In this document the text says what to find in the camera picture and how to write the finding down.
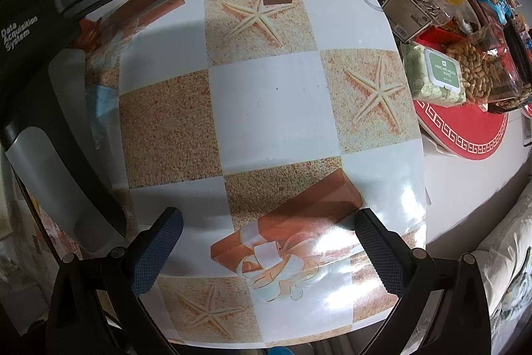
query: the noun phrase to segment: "starfish print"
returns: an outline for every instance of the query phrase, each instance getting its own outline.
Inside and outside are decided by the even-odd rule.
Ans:
[[[252,7],[237,5],[232,2],[222,2],[222,5],[232,13],[235,13],[238,16],[244,16],[240,23],[223,38],[224,41],[230,40],[241,32],[244,32],[246,29],[257,24],[267,37],[272,39],[279,46],[282,46],[283,43],[279,39],[277,31],[270,19],[272,16],[284,13],[295,6],[294,4],[290,4],[267,8],[263,5],[262,0],[255,0]]]
[[[364,102],[362,107],[359,109],[358,113],[355,115],[355,121],[361,121],[366,117],[375,107],[381,105],[390,120],[393,122],[393,125],[401,131],[401,127],[397,122],[397,114],[393,108],[392,102],[389,97],[404,88],[404,85],[401,83],[390,83],[386,84],[384,79],[384,68],[382,68],[382,58],[379,57],[379,63],[377,64],[376,79],[378,84],[373,83],[371,80],[368,80],[364,77],[359,76],[358,74],[344,69],[345,77],[349,84],[353,87],[363,87],[366,91],[370,93],[368,99]]]
[[[231,333],[229,330],[223,325],[222,319],[224,316],[229,316],[230,314],[239,313],[244,310],[243,307],[240,308],[233,308],[233,307],[225,307],[221,309],[215,309],[213,307],[214,305],[214,285],[212,285],[210,288],[208,288],[207,292],[207,299],[204,304],[199,304],[198,302],[192,301],[183,295],[178,296],[181,298],[181,300],[190,307],[192,310],[196,311],[198,313],[198,316],[188,324],[187,329],[194,328],[196,326],[202,325],[202,324],[210,324],[212,325],[218,332],[227,335],[229,338],[231,338]]]

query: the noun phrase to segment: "blue textured gripper pad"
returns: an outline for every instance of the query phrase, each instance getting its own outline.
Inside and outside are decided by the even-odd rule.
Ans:
[[[388,293],[401,297],[405,290],[405,275],[401,264],[368,216],[361,213],[357,217],[355,233],[371,264]]]
[[[167,221],[133,265],[131,290],[135,296],[150,291],[183,232],[183,214],[174,208]]]

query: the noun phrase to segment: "printed gift box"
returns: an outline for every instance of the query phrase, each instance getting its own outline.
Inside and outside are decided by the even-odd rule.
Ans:
[[[302,287],[318,281],[326,265],[349,254],[358,241],[352,231],[344,243],[320,243],[335,224],[362,206],[362,197],[342,169],[284,202],[238,232],[214,243],[211,258],[248,279],[266,301],[299,299]]]

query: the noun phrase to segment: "checkered tablecloth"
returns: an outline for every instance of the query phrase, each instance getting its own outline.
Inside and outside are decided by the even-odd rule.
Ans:
[[[120,21],[131,1],[87,17],[106,29],[87,77],[116,90],[98,151],[138,227],[167,206],[183,212],[183,235],[143,296],[164,334],[250,348],[384,317],[395,298],[360,245],[266,300],[211,258],[214,243],[340,168],[389,229],[424,245],[419,127],[377,0],[154,0]],[[339,251],[344,235],[315,241]]]

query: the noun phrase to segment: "metal screw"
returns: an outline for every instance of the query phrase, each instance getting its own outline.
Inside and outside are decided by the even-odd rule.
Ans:
[[[72,262],[75,258],[75,255],[74,253],[67,253],[65,254],[65,256],[63,257],[63,262],[65,264],[69,264],[70,262]]]
[[[412,250],[412,254],[417,259],[424,259],[427,257],[427,252],[423,249],[414,249]]]
[[[474,256],[472,254],[465,254],[464,255],[464,262],[470,265],[473,265],[475,260]]]
[[[111,250],[111,257],[118,259],[126,254],[126,249],[124,247],[115,247]]]

